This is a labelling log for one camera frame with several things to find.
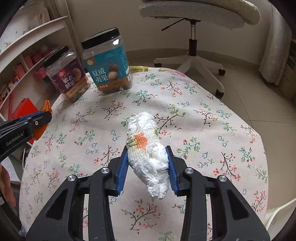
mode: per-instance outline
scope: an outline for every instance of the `finger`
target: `finger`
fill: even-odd
[[[15,202],[15,197],[13,195],[13,191],[10,184],[10,177],[7,170],[4,168],[4,166],[2,166],[1,179],[2,179],[2,182],[4,183],[5,198],[13,207],[15,207],[16,202]]]

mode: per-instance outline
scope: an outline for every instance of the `chair seat cushion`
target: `chair seat cushion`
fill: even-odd
[[[139,6],[142,17],[190,18],[226,28],[242,28],[244,19],[235,12],[217,6],[185,1],[152,1]]]
[[[153,2],[155,0],[142,0],[142,2]],[[217,7],[227,9],[240,15],[249,25],[259,24],[261,15],[258,8],[245,0],[181,0],[183,2],[198,2],[205,3]]]

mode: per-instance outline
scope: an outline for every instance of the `orange patch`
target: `orange patch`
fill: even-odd
[[[136,143],[137,143],[137,148],[143,148],[147,146],[147,138],[144,136],[144,133],[141,132],[140,134],[135,135]]]

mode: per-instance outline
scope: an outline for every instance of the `human hand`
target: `human hand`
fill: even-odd
[[[6,201],[8,201],[13,207],[16,206],[15,197],[10,184],[10,177],[7,170],[0,164],[0,188]]]

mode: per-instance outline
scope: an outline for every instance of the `chair base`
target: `chair base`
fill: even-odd
[[[195,68],[206,80],[211,82],[218,83],[218,88],[216,91],[216,96],[221,98],[224,94],[224,86],[221,82],[213,76],[213,74],[207,68],[215,68],[218,69],[220,75],[225,74],[225,70],[222,64],[218,64],[207,59],[201,58],[199,56],[191,56],[191,55],[181,55],[174,56],[168,58],[157,58],[154,60],[155,67],[161,67],[161,64],[181,64],[177,69],[182,73],[186,73],[191,67]]]

